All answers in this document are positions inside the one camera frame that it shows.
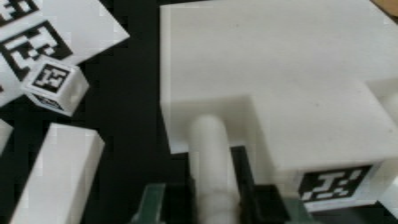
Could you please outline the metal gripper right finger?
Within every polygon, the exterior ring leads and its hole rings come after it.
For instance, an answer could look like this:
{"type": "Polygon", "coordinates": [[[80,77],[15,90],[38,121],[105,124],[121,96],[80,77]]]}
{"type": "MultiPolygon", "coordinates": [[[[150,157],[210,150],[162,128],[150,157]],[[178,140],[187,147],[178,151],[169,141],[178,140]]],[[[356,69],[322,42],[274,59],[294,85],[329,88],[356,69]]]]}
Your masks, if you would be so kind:
{"type": "Polygon", "coordinates": [[[317,224],[304,203],[285,198],[274,184],[258,184],[249,164],[247,150],[231,148],[240,191],[242,224],[317,224]]]}

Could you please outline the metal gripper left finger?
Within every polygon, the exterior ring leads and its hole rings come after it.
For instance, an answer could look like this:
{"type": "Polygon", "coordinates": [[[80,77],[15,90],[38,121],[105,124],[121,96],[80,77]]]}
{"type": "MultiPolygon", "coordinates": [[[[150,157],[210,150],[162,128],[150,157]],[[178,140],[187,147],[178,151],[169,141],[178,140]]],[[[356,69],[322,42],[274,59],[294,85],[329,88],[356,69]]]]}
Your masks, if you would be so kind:
{"type": "MultiPolygon", "coordinates": [[[[173,157],[185,161],[189,173],[189,153],[174,154],[173,157]]],[[[148,184],[134,224],[199,224],[196,202],[196,181],[190,173],[183,182],[148,184]]]]}

